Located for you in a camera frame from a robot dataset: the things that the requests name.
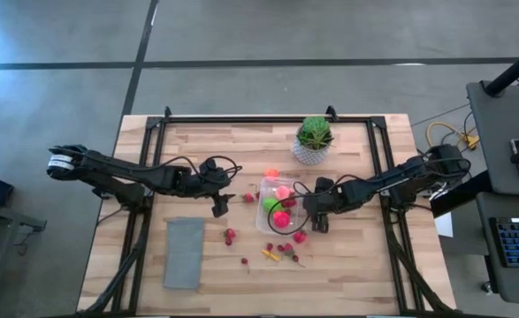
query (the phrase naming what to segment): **potted plant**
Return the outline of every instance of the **potted plant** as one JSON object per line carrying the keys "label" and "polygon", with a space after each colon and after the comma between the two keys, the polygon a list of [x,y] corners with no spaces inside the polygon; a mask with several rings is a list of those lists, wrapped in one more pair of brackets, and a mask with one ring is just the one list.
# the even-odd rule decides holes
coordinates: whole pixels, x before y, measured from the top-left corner
{"label": "potted plant", "polygon": [[324,117],[306,117],[294,139],[293,153],[304,164],[321,163],[332,142],[330,124]]}

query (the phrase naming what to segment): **white pot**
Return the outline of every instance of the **white pot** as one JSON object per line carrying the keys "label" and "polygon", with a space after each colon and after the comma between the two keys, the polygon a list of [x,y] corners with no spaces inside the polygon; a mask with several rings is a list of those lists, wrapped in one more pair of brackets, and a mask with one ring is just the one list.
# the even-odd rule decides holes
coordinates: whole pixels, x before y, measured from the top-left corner
{"label": "white pot", "polygon": [[294,137],[294,145],[293,145],[293,153],[296,156],[296,159],[304,164],[318,164],[321,163],[324,158],[328,155],[328,151],[330,150],[330,145],[325,148],[312,150],[304,147],[298,141],[297,137]]}

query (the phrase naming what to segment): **green object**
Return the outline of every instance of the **green object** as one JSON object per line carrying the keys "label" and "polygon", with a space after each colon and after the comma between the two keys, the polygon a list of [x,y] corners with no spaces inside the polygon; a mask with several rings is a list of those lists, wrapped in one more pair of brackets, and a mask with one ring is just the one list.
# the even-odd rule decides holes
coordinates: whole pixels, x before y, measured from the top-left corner
{"label": "green object", "polygon": [[302,146],[318,150],[326,148],[333,140],[330,124],[324,117],[306,117],[296,137]]}
{"label": "green object", "polygon": [[279,202],[279,200],[273,198],[263,199],[263,209],[265,212],[269,213],[271,208],[276,205],[273,211],[282,210],[283,206],[280,203],[277,204],[277,202]]}

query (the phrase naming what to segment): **yellow object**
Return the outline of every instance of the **yellow object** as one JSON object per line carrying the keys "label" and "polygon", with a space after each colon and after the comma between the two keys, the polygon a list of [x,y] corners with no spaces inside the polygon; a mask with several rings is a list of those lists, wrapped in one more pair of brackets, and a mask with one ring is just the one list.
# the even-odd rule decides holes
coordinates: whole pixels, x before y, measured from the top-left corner
{"label": "yellow object", "polygon": [[261,250],[261,252],[263,252],[263,254],[267,257],[269,257],[270,259],[274,260],[274,261],[280,261],[280,257],[278,257],[277,255],[267,251],[267,250]]}
{"label": "yellow object", "polygon": [[451,130],[452,132],[459,134],[460,140],[457,142],[456,146],[459,146],[460,142],[464,141],[465,143],[468,144],[469,149],[475,150],[477,148],[477,143],[479,142],[479,136],[469,136],[469,133],[473,132],[476,129],[476,127],[471,128],[466,133],[467,134],[467,139],[466,139],[466,134],[455,129],[452,125],[443,123],[443,122],[433,122],[428,125],[428,128],[426,129],[426,140],[428,140],[428,145],[430,147],[434,147],[434,144],[432,143],[432,139],[430,137],[430,130],[435,125],[442,125],[445,128]]}

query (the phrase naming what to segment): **green ball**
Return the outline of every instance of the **green ball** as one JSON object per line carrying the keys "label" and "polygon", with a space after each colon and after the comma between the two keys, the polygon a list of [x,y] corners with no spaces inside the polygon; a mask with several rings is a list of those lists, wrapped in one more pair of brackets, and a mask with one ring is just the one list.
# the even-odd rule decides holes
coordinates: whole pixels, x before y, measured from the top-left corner
{"label": "green ball", "polygon": [[273,209],[273,212],[277,211],[277,210],[282,210],[283,206],[280,203],[278,204],[277,202],[279,202],[279,200],[273,199],[273,198],[263,199],[263,209],[267,213],[269,213],[269,211],[271,211],[271,208],[273,206],[275,206],[275,208]]}

